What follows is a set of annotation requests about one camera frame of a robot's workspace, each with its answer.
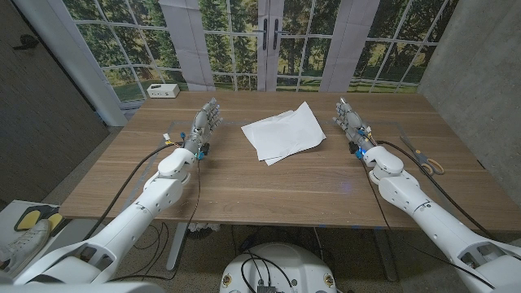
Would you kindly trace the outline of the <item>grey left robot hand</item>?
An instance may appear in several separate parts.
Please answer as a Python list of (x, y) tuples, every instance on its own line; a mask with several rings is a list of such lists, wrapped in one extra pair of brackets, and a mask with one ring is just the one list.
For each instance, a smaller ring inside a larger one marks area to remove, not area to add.
[(215, 128), (223, 121), (219, 108), (217, 100), (212, 97), (196, 113), (190, 132), (185, 138), (185, 149), (197, 155), (201, 147), (210, 140)]

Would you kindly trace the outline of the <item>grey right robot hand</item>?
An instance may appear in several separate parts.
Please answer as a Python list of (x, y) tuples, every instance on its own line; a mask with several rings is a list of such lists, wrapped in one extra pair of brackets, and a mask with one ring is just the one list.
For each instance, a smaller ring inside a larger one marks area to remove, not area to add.
[(372, 138), (370, 126), (352, 109), (344, 97), (336, 103), (335, 109), (337, 116), (332, 120), (345, 132), (350, 153), (361, 160), (370, 148), (377, 146)]

